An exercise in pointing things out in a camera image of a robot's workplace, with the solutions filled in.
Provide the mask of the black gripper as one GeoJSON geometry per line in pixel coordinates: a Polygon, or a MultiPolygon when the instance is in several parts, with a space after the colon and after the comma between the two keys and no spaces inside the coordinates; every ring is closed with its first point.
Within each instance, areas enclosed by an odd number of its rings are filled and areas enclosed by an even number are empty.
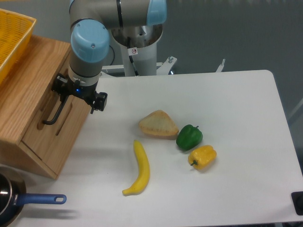
{"type": "Polygon", "coordinates": [[[73,95],[84,100],[91,106],[90,113],[104,111],[107,104],[107,93],[97,92],[98,74],[93,77],[82,77],[77,74],[70,74],[68,80],[63,74],[58,73],[53,81],[51,90],[60,96],[63,102],[66,97],[73,95]]]}

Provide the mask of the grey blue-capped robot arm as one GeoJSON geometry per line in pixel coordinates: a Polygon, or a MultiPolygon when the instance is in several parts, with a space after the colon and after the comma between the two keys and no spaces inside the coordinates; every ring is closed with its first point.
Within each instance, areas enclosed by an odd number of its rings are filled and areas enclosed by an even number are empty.
{"type": "Polygon", "coordinates": [[[107,94],[96,87],[110,38],[121,46],[125,74],[156,74],[156,44],[167,19],[164,0],[72,0],[69,6],[71,54],[68,75],[58,74],[52,90],[62,110],[68,97],[103,111],[107,94]]]}

